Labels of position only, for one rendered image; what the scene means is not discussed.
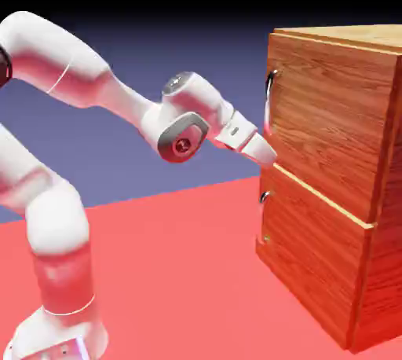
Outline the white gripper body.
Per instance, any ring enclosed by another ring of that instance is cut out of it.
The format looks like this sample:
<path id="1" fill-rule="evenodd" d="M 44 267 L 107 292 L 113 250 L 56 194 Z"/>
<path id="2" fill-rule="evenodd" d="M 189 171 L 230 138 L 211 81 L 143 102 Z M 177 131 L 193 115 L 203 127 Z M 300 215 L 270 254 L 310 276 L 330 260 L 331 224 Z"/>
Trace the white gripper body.
<path id="1" fill-rule="evenodd" d="M 259 133 L 255 133 L 251 137 L 240 153 L 260 167 L 272 166 L 277 158 L 276 151 Z"/>

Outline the large wooden cabinet door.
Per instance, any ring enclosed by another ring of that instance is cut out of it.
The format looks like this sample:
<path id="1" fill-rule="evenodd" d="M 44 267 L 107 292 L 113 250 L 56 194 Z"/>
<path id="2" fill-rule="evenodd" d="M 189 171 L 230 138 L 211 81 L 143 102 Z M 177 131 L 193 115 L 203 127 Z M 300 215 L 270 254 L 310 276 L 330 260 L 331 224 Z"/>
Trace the large wooden cabinet door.
<path id="1" fill-rule="evenodd" d="M 402 26 L 269 36 L 270 142 L 279 164 L 360 220 L 377 220 L 402 97 Z"/>

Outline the wooden cabinet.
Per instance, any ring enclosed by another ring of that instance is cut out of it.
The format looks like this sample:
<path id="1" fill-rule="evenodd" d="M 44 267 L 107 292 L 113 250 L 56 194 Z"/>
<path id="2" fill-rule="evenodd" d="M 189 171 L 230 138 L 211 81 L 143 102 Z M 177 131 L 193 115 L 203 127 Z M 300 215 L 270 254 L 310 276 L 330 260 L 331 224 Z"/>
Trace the wooden cabinet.
<path id="1" fill-rule="evenodd" d="M 260 260 L 340 347 L 402 336 L 402 24 L 269 36 Z"/>

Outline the small wooden cabinet door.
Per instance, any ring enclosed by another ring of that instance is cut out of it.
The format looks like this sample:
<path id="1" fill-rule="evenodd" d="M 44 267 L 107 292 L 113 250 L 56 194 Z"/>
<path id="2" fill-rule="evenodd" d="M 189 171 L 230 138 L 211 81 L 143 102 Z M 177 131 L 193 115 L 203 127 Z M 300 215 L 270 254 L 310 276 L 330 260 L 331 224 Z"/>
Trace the small wooden cabinet door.
<path id="1" fill-rule="evenodd" d="M 270 242 L 259 258 L 344 349 L 351 346 L 373 227 L 275 166 L 261 172 L 270 191 Z"/>

